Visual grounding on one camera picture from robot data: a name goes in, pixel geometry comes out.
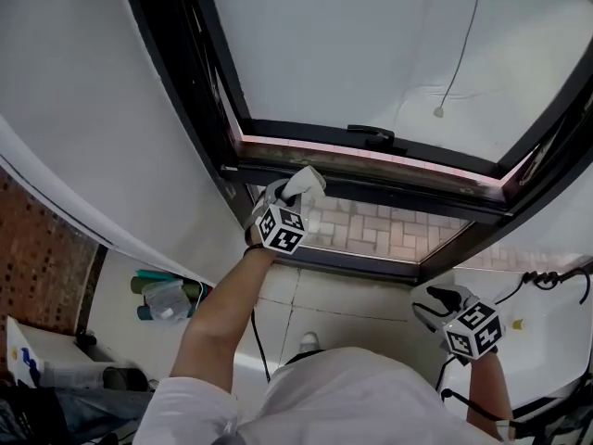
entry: bracelet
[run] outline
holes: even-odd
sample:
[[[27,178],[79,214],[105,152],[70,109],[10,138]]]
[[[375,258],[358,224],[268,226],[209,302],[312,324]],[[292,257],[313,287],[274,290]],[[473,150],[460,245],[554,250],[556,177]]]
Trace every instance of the bracelet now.
[[[249,246],[248,248],[245,249],[245,252],[243,253],[243,257],[247,254],[247,252],[249,252],[249,250],[253,250],[254,248],[264,248],[264,245],[259,243],[259,244],[254,244],[253,246]]]

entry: brick wall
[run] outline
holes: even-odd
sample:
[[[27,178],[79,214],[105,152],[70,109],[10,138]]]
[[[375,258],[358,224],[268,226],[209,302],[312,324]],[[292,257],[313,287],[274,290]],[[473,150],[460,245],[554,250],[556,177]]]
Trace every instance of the brick wall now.
[[[6,316],[73,334],[97,243],[0,169],[0,371]]]

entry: white ceiling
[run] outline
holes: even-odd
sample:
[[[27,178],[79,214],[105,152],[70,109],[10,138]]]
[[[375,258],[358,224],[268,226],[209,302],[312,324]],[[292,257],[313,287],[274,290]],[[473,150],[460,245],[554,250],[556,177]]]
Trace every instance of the white ceiling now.
[[[593,35],[588,0],[215,0],[256,119],[397,136],[498,161]]]

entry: marker cube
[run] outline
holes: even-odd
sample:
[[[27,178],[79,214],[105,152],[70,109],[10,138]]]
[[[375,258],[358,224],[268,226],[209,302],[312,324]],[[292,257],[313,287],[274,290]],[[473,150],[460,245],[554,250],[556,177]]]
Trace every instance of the marker cube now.
[[[305,238],[305,225],[300,214],[271,204],[256,222],[266,248],[292,254]]]
[[[498,308],[479,300],[443,326],[448,348],[454,354],[477,360],[504,337]]]

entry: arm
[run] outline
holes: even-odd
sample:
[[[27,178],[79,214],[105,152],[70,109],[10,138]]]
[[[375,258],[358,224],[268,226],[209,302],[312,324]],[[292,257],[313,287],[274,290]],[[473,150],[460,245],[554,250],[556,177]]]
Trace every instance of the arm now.
[[[488,352],[479,360],[472,362],[470,401],[475,402],[501,419],[512,420],[511,401],[509,400],[509,391],[504,380],[504,373],[498,356],[493,352]],[[472,408],[468,408],[467,421],[498,439],[496,424]]]
[[[276,257],[252,249],[206,297],[183,333],[171,377],[201,379],[231,392],[233,357]]]

